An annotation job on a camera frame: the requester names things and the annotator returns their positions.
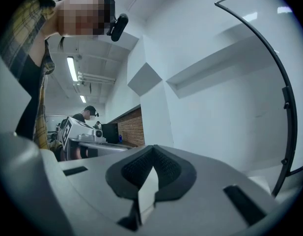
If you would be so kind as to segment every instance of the black arc frame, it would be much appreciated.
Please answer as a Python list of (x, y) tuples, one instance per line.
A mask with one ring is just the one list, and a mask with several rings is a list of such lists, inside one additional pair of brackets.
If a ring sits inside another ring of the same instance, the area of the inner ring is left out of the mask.
[(292, 162), (293, 162), (293, 158), (294, 158), (294, 154), (295, 154), (295, 148), (296, 148), (297, 136), (298, 136), (297, 108), (296, 108), (296, 103), (295, 103), (295, 99), (294, 99), (291, 82), (289, 80), (288, 74), (285, 71), (281, 60), (279, 59), (278, 55), (274, 51), (273, 47), (265, 39), (265, 37), (253, 25), (251, 25), (249, 22), (247, 22), (244, 18), (240, 17), (234, 11), (232, 11), (229, 8), (225, 7), (224, 5), (220, 4), (223, 1), (225, 1), (225, 0), (220, 0), (220, 1), (216, 2), (215, 6), (225, 10), (226, 12), (230, 13), (232, 16), (236, 17), (243, 24), (245, 24), (261, 40), (261, 42), (265, 45), (267, 50), (270, 52), (271, 56), (274, 58), (277, 66), (280, 70), (280, 73), (283, 77), (285, 85), (286, 85), (284, 88), (282, 88), (282, 92), (283, 92), (283, 96), (284, 96), (284, 100), (285, 100), (284, 109), (287, 111), (288, 139), (287, 139), (285, 156), (281, 161), (283, 166), (282, 166), (279, 178), (277, 180), (277, 183), (275, 184), (275, 187), (272, 191), (272, 195), (275, 197), (279, 193), (286, 177), (291, 176), (291, 175), (303, 170), (303, 166), (302, 166), (299, 169), (291, 172), (291, 166), (292, 166)]

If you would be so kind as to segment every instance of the ceiling light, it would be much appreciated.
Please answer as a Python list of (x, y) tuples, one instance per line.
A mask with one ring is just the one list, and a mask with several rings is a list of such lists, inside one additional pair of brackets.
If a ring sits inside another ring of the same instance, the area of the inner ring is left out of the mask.
[(82, 102), (83, 102), (83, 103), (86, 103), (86, 100), (85, 100), (85, 98), (84, 98), (83, 95), (81, 95), (81, 99), (82, 99)]
[(255, 20), (257, 18), (257, 12), (251, 13), (243, 17), (246, 21), (250, 22), (252, 20)]
[(291, 8), (288, 6), (283, 6), (283, 7), (278, 7), (277, 13), (288, 13), (288, 12), (292, 12)]
[(78, 81), (74, 66), (74, 58), (73, 57), (67, 57), (67, 63), (69, 67), (69, 71), (71, 72), (73, 81)]

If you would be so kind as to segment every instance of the brick wall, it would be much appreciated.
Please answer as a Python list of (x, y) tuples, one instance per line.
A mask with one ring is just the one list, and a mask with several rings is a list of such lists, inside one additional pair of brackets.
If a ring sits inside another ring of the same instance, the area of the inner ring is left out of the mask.
[(141, 146), (145, 145), (141, 108), (138, 108), (125, 116), (116, 119), (112, 123), (117, 123), (118, 134), (122, 139), (130, 145)]

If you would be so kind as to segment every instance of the ceiling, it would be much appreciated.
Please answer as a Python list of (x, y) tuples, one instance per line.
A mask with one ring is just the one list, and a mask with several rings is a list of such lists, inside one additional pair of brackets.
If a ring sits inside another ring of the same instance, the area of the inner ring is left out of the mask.
[[(166, 0), (115, 0), (120, 13), (130, 13), (142, 22), (146, 20)], [(84, 95), (87, 103), (105, 104), (113, 85), (90, 84), (76, 86), (69, 72), (67, 57), (73, 56), (76, 71), (116, 78), (122, 61), (130, 50), (99, 40), (88, 40), (82, 37), (67, 37), (64, 40), (64, 51), (58, 49), (59, 35), (48, 39), (50, 53), (56, 69), (48, 76), (46, 98), (64, 97), (71, 101), (81, 101), (78, 95)]]

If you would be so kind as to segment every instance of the yellow plaid shirt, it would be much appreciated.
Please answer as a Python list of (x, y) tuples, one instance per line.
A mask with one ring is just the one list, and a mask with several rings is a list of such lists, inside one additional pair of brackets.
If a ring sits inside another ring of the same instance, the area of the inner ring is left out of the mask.
[[(20, 78), (32, 43), (44, 23), (54, 15), (54, 0), (25, 0), (14, 12), (0, 39), (0, 55), (16, 79)], [(45, 122), (44, 95), (46, 75), (55, 69), (48, 43), (41, 64), (40, 97), (35, 123), (34, 141), (40, 148), (49, 149)]]

